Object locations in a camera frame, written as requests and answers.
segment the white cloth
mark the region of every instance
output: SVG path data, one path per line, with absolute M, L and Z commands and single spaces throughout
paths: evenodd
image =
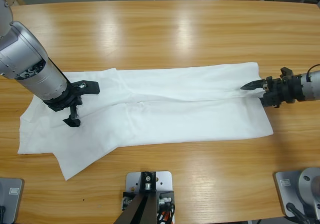
M 258 70 L 251 62 L 66 73 L 71 82 L 99 82 L 99 95 L 82 96 L 81 126 L 63 122 L 68 108 L 54 112 L 34 96 L 20 118 L 18 153 L 53 153 L 67 180 L 116 147 L 271 135 L 263 90 L 240 90 L 260 79 Z

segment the metal plate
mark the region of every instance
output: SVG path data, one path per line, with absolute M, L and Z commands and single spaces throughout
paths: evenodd
M 281 208 L 287 217 L 294 217 L 286 208 L 287 203 L 292 203 L 303 214 L 303 205 L 297 195 L 298 181 L 301 171 L 279 172 L 275 174 L 278 194 L 281 198 Z
M 156 190 L 160 192 L 173 191 L 172 174 L 171 172 L 156 172 L 158 181 Z M 125 180 L 125 191 L 127 193 L 138 193 L 141 182 L 141 172 L 128 173 Z
M 22 179 L 0 178 L 0 206 L 5 207 L 4 224 L 16 221 L 23 188 Z

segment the wood grain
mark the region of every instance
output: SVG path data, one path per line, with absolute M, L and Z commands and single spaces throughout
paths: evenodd
M 283 66 L 298 74 L 320 60 L 320 12 L 311 4 L 107 1 L 13 13 L 62 71 L 256 61 L 261 77 L 276 77 Z M 15 81 L 0 80 L 0 176 L 25 180 L 18 223 L 113 223 L 126 174 L 145 170 L 172 172 L 178 224 L 278 217 L 273 173 L 320 166 L 315 101 L 266 108 L 269 137 L 118 148 L 65 182 L 52 154 L 17 155 L 19 117 L 31 99 Z

